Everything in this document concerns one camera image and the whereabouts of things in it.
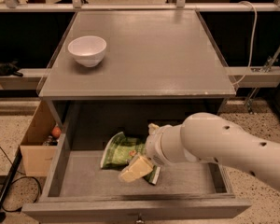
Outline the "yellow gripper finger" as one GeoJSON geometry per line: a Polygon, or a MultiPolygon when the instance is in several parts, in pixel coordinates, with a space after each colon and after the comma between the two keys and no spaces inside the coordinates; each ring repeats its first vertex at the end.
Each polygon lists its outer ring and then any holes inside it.
{"type": "Polygon", "coordinates": [[[148,133],[149,134],[154,134],[154,132],[156,132],[159,129],[159,126],[154,124],[154,123],[150,123],[148,125],[148,133]]]}
{"type": "Polygon", "coordinates": [[[134,182],[152,171],[153,164],[151,161],[146,156],[136,154],[129,165],[119,173],[119,180],[127,183],[134,182]]]}

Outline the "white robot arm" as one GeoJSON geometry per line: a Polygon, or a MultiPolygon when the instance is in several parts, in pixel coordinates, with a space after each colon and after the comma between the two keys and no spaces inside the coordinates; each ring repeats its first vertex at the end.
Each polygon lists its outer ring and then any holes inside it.
{"type": "Polygon", "coordinates": [[[209,113],[196,113],[182,124],[148,126],[145,153],[137,154],[119,173],[130,183],[154,166],[209,162],[231,167],[280,192],[280,143],[247,133],[241,126],[209,113]]]}

